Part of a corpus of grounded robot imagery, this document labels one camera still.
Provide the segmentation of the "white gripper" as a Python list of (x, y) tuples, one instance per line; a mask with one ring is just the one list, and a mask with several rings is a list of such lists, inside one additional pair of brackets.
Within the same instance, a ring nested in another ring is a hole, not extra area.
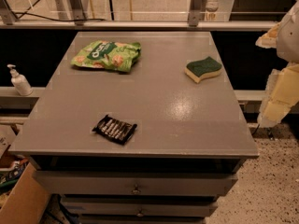
[(272, 128), (299, 102), (299, 1), (255, 45), (277, 48), (278, 57), (289, 62), (281, 71), (272, 70), (260, 106), (258, 124), (261, 128)]

